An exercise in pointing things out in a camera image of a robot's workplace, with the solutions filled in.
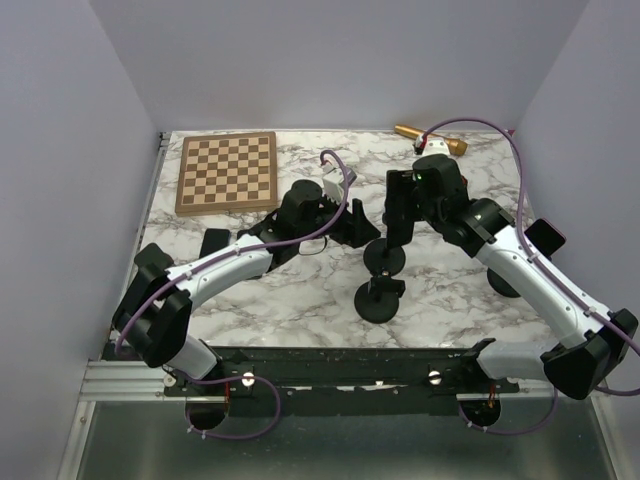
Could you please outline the black phone stand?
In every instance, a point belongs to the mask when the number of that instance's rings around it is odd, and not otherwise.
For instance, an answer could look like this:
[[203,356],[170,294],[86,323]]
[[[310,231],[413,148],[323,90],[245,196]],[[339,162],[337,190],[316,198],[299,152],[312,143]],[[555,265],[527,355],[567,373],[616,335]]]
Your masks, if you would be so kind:
[[495,271],[487,270],[487,280],[492,289],[506,298],[520,298],[521,295]]
[[387,323],[396,315],[405,289],[404,280],[394,279],[386,271],[375,274],[356,291],[356,312],[370,323]]
[[363,261],[372,275],[394,276],[404,269],[406,255],[402,247],[389,248],[384,238],[378,238],[367,245]]

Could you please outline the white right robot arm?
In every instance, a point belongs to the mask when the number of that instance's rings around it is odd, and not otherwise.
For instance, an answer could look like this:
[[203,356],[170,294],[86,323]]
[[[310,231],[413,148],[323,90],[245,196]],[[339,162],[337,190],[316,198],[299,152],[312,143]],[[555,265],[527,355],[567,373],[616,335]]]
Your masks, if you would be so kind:
[[636,316],[613,311],[580,290],[498,203],[470,198],[457,162],[444,154],[386,174],[387,248],[409,244],[419,221],[505,282],[558,340],[554,346],[490,341],[460,367],[467,389],[480,392],[503,378],[542,380],[581,400],[624,359],[639,326]]

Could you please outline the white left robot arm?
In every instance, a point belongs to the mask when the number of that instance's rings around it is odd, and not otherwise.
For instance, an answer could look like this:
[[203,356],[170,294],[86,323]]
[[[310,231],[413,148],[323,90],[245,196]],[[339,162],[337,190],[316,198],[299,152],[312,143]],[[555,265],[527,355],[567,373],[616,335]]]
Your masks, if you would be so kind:
[[379,238],[358,199],[334,201],[310,180],[296,181],[281,205],[237,240],[186,264],[176,265],[157,244],[135,258],[137,272],[112,317],[118,345],[128,343],[150,368],[170,367],[187,375],[201,395],[222,380],[218,357],[189,335],[191,314],[230,287],[283,266],[303,242],[328,237],[360,248]]

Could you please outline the black phone red case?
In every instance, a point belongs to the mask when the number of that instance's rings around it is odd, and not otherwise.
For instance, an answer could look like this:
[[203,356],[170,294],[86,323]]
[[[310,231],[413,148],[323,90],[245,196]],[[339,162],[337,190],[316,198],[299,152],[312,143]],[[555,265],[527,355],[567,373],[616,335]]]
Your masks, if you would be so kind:
[[566,237],[544,218],[536,219],[524,234],[547,259],[566,244]]

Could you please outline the black phone blue edge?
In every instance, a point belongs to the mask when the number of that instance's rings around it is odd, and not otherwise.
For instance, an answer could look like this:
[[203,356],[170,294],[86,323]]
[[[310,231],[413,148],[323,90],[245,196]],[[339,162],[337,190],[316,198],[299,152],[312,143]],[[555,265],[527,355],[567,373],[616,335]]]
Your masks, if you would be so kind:
[[208,228],[204,232],[199,259],[214,254],[229,246],[231,231],[228,229]]

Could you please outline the gold cylinder tube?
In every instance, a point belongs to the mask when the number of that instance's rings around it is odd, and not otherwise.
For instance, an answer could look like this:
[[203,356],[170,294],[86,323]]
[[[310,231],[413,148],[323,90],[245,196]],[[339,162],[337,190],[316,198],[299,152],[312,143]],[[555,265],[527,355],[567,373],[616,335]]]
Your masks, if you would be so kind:
[[[396,124],[394,126],[394,132],[403,137],[410,138],[411,140],[416,140],[424,133],[422,129],[403,124]],[[450,153],[455,156],[462,156],[466,153],[468,144],[461,139],[446,137],[435,133],[431,133],[429,137],[443,140],[448,146]]]

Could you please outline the wooden chessboard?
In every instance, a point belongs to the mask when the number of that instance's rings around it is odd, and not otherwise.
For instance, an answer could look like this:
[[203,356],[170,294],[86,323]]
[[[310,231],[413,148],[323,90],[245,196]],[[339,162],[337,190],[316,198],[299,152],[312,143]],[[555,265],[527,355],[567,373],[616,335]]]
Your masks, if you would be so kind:
[[183,140],[179,216],[269,211],[278,205],[276,134],[251,132]]

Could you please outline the black mounting rail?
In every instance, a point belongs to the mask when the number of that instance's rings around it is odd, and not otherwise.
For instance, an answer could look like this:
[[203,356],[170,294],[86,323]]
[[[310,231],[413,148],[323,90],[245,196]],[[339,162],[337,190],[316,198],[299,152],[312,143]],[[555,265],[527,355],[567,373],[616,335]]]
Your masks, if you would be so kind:
[[464,399],[515,394],[507,380],[489,379],[472,348],[217,347],[219,363],[197,385],[181,375],[165,388],[205,409],[232,416],[452,416]]

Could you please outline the small black dark mount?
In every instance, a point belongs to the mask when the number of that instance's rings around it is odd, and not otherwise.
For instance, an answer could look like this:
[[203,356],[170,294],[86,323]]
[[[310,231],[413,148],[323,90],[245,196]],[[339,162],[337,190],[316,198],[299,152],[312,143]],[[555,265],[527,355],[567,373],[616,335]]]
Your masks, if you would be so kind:
[[166,270],[174,265],[174,260],[156,243],[149,243],[135,255],[134,264],[139,268],[155,265],[161,270]]

